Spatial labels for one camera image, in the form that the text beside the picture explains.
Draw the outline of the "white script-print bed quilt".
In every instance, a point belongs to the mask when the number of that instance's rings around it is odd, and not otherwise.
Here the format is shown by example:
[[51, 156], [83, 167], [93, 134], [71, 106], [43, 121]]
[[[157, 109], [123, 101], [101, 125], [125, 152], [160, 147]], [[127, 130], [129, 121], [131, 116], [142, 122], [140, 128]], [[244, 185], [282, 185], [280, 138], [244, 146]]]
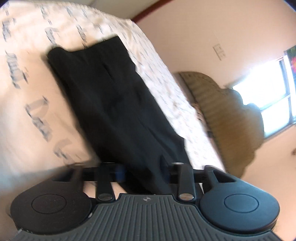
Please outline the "white script-print bed quilt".
[[1, 7], [1, 211], [49, 169], [94, 158], [46, 53], [86, 48], [115, 35], [185, 139], [193, 167], [223, 167], [195, 109], [135, 23], [74, 3], [8, 1]]

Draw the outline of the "white double wall socket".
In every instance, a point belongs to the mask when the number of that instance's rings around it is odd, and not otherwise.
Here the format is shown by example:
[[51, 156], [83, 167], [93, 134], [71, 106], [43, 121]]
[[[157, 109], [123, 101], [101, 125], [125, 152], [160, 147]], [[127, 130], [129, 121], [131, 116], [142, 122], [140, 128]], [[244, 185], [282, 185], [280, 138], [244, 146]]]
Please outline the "white double wall socket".
[[216, 44], [213, 46], [213, 49], [218, 56], [219, 60], [222, 61], [224, 58], [226, 58], [225, 51], [223, 50], [222, 46], [220, 44]]

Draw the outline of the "bright window with frame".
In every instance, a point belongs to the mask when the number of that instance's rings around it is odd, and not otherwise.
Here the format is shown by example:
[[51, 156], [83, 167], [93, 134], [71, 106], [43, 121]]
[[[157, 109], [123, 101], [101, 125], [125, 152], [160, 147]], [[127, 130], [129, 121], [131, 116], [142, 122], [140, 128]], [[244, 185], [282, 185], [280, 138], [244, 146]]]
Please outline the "bright window with frame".
[[295, 124], [295, 82], [287, 55], [258, 64], [229, 87], [241, 95], [245, 105], [260, 109], [265, 138]]

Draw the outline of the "black pants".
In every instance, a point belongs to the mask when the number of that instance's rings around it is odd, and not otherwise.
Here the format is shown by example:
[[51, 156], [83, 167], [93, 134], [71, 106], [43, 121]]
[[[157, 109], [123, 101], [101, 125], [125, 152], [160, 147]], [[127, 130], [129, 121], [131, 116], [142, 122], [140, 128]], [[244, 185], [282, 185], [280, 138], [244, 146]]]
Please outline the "black pants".
[[170, 194], [168, 168], [189, 162], [185, 141], [137, 74], [120, 38], [73, 52], [56, 47], [47, 58], [100, 161], [123, 166], [123, 189]]

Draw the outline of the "colourful window blind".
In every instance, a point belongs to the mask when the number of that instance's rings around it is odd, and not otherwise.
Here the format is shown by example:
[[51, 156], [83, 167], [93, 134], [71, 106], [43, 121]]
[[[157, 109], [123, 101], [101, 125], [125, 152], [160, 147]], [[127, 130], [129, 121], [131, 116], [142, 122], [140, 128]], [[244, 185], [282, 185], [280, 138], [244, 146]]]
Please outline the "colourful window blind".
[[286, 55], [288, 57], [288, 61], [290, 63], [290, 67], [292, 70], [293, 79], [295, 82], [296, 79], [296, 46], [291, 47], [286, 51]]

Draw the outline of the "olive cloud-shaped headboard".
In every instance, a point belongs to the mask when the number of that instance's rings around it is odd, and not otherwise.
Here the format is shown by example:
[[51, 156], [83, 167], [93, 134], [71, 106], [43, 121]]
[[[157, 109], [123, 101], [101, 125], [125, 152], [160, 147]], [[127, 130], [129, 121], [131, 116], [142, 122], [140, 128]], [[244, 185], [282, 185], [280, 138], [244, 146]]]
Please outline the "olive cloud-shaped headboard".
[[179, 73], [179, 79], [190, 104], [201, 110], [226, 171], [242, 177], [264, 142], [260, 109], [244, 104], [237, 91], [221, 88], [206, 74], [185, 71]]

